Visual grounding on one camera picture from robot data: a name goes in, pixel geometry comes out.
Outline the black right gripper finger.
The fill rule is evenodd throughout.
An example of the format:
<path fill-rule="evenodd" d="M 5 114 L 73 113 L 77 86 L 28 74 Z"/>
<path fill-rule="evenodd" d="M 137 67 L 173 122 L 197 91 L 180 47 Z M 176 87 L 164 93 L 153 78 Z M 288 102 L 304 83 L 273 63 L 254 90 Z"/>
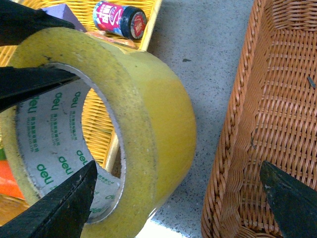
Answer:
<path fill-rule="evenodd" d="M 0 2 L 0 45 L 16 46 L 29 36 L 46 28 L 74 29 L 73 23 L 32 9 L 11 0 Z"/>
<path fill-rule="evenodd" d="M 78 79 L 76 74 L 53 66 L 1 67 L 0 111 Z"/>
<path fill-rule="evenodd" d="M 268 161 L 262 162 L 260 179 L 283 237 L 315 238 L 317 192 Z"/>
<path fill-rule="evenodd" d="M 2 238 L 78 238 L 91 213 L 97 166 L 90 161 L 0 229 Z"/>

